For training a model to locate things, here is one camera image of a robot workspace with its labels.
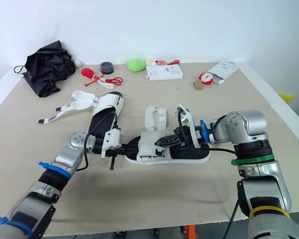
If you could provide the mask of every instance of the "white ball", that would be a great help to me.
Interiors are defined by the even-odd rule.
[[[81,67],[82,66],[82,61],[80,61],[78,59],[75,59],[74,60],[74,65],[75,65],[75,67]]]

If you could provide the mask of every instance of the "green sponge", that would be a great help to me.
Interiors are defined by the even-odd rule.
[[[145,62],[145,60],[142,60],[140,58],[135,58],[135,59],[127,61],[126,65],[128,66],[130,71],[137,72],[137,71],[141,71],[141,70],[145,69],[146,62]]]

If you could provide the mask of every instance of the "gray tape roll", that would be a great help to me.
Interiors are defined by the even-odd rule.
[[[113,64],[109,61],[103,62],[100,65],[103,74],[112,74],[114,72]]]

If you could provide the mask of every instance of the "orange object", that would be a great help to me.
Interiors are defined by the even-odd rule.
[[[185,226],[187,239],[198,239],[198,235],[195,232],[195,225]]]

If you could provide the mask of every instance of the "green cable tie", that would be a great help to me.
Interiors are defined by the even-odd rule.
[[[270,159],[275,158],[274,154],[269,154],[257,158],[247,158],[247,159],[233,159],[231,160],[231,164],[234,166],[241,165],[241,164],[249,164],[249,163],[260,163]]]

